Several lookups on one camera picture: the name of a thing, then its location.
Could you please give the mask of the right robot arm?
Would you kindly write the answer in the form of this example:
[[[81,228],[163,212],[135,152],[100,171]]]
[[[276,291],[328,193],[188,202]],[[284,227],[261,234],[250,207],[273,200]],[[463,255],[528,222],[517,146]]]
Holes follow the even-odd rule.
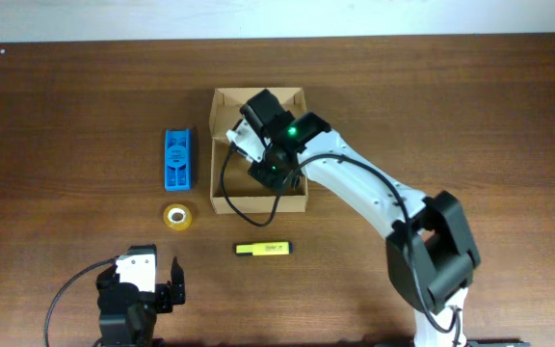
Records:
[[[481,263],[463,206],[391,177],[357,154],[331,125],[295,117],[264,89],[240,108],[226,138],[249,174],[282,196],[305,177],[332,191],[384,239],[389,280],[415,314],[414,346],[466,346],[463,305]]]

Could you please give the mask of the brown cardboard box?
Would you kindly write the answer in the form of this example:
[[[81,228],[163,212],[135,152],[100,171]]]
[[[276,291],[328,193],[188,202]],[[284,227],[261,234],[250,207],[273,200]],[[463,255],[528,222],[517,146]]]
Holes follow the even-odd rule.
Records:
[[[250,98],[260,93],[262,88],[218,88],[214,92],[209,115],[209,129],[212,137],[210,200],[216,214],[234,214],[227,204],[220,185],[220,175],[229,141],[226,131],[243,120],[240,107]],[[268,90],[277,97],[283,108],[296,117],[307,111],[304,89],[272,87]],[[245,214],[270,213],[276,193],[265,188],[248,174],[251,163],[239,153],[233,153],[225,171],[225,188],[230,201]],[[305,212],[308,200],[307,180],[296,189],[288,188],[277,205],[277,212]]]

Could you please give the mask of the blue plastic case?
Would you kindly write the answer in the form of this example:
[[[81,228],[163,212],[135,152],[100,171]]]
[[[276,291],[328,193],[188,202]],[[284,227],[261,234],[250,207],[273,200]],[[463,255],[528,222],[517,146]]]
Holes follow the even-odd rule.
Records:
[[[167,130],[164,145],[164,187],[168,192],[192,188],[192,132]]]

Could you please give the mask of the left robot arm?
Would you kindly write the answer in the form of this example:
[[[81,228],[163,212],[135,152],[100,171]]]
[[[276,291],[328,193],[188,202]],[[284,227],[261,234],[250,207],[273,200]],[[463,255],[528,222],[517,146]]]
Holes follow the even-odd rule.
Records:
[[[100,310],[100,344],[111,347],[159,347],[154,335],[157,316],[186,302],[185,277],[174,259],[171,279],[157,281],[157,247],[132,246],[95,281]]]

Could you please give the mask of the yellow clear tape roll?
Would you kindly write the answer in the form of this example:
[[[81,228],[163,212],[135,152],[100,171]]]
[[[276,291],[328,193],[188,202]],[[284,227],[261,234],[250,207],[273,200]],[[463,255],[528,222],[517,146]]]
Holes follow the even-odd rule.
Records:
[[[169,205],[163,212],[163,220],[167,227],[181,231],[187,229],[193,221],[190,209],[180,203]]]

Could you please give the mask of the yellow highlighter pen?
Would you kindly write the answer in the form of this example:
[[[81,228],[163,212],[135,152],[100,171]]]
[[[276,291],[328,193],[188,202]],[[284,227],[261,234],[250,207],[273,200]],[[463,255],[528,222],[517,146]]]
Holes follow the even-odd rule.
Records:
[[[293,251],[293,245],[287,241],[237,244],[234,247],[238,256],[288,255]]]

